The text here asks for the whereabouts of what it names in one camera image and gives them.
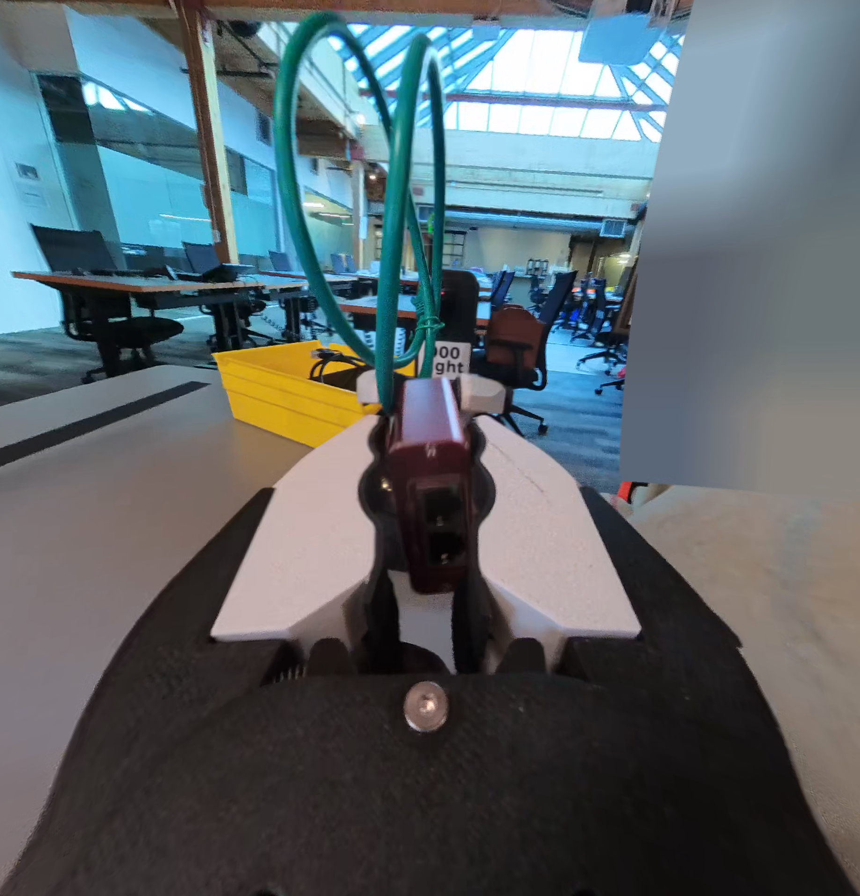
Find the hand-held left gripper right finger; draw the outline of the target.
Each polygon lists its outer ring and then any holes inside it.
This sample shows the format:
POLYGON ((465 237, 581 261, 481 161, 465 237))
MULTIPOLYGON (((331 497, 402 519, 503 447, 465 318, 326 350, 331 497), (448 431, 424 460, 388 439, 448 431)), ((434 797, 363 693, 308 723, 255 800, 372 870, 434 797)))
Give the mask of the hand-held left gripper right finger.
POLYGON ((576 480, 535 443, 476 420, 494 483, 479 525, 479 568, 492 596, 484 668, 512 641, 534 639, 546 668, 572 637, 634 640, 641 625, 576 480))

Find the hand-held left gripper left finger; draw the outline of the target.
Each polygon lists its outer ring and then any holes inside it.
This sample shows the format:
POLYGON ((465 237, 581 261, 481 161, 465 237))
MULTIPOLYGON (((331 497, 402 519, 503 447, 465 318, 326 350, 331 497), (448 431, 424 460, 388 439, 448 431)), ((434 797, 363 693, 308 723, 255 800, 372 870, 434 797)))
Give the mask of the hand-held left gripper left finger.
POLYGON ((276 482, 212 624, 215 641, 286 641, 305 657, 328 638, 356 649, 367 630, 357 591, 375 560, 358 486, 379 422, 363 417, 276 482))

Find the red ethernet splitter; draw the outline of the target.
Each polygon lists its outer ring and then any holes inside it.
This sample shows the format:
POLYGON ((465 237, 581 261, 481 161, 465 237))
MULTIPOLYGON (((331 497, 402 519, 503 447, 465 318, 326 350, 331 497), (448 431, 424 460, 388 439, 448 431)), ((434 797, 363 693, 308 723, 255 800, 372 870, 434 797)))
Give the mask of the red ethernet splitter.
POLYGON ((455 590, 466 574, 473 524, 469 438, 451 382, 402 385, 382 458, 409 580, 419 594, 455 590))

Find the yellow plastic bin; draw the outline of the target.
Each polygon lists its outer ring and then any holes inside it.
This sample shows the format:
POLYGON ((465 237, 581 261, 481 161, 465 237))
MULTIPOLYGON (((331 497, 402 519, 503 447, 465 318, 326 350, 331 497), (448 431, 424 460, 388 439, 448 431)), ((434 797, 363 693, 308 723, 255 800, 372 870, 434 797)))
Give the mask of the yellow plastic bin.
POLYGON ((214 353, 233 417, 315 448, 377 414, 378 404, 363 405, 354 391, 330 384, 333 374, 350 372, 352 365, 332 361, 320 379, 320 350, 350 355, 345 345, 319 341, 214 353))

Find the wooden edged desk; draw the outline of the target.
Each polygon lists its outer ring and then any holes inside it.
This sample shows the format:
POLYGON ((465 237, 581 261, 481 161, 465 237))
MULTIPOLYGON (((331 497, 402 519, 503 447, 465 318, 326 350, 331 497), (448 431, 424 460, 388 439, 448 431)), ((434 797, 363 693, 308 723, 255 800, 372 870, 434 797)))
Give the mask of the wooden edged desk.
POLYGON ((156 312, 176 308, 212 308, 216 350, 240 350, 244 333, 238 306, 267 283, 254 276, 217 282, 165 276, 96 273, 13 272, 17 280, 55 289, 63 303, 63 331, 75 342, 97 347, 100 365, 81 377, 84 385, 99 376, 113 378, 158 362, 153 346, 180 335, 180 322, 156 312))
MULTIPOLYGON (((338 297, 338 307, 340 311, 347 315, 372 316, 377 315, 377 298, 376 296, 362 297, 357 299, 348 299, 338 297)), ((414 327, 416 325, 416 308, 414 301, 417 296, 401 294, 398 297, 399 310, 397 313, 398 327, 414 327)), ((488 301, 479 301, 477 306, 477 316, 475 328, 485 330, 491 317, 491 303, 488 301)))

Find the person's beige clothing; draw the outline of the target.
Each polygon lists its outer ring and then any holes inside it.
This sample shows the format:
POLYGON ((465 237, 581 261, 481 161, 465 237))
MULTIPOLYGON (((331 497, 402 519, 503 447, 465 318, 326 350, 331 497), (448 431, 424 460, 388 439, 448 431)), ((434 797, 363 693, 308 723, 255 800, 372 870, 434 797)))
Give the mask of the person's beige clothing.
POLYGON ((628 519, 738 635, 860 893, 860 502, 655 485, 628 519))

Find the black office chair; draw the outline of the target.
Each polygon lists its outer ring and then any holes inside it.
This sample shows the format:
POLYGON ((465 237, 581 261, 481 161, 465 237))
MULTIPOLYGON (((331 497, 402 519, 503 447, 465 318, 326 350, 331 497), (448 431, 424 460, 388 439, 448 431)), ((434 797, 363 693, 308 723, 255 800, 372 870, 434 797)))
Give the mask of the black office chair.
MULTIPOLYGON (((115 276, 113 259, 99 231, 32 226, 52 273, 80 277, 115 276)), ((100 366, 82 376, 90 384, 98 376, 112 378, 161 365, 153 346, 183 333, 175 320, 134 316, 132 297, 117 289, 61 287, 62 329, 74 342, 95 345, 100 366)))

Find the wooden support post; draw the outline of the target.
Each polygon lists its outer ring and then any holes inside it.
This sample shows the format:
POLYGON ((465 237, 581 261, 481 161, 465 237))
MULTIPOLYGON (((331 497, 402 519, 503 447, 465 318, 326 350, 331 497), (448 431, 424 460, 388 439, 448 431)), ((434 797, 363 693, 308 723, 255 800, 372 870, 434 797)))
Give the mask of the wooden support post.
POLYGON ((190 95, 196 118, 204 204, 220 262, 238 263, 230 174, 219 105, 212 21, 204 2, 176 3, 190 95))

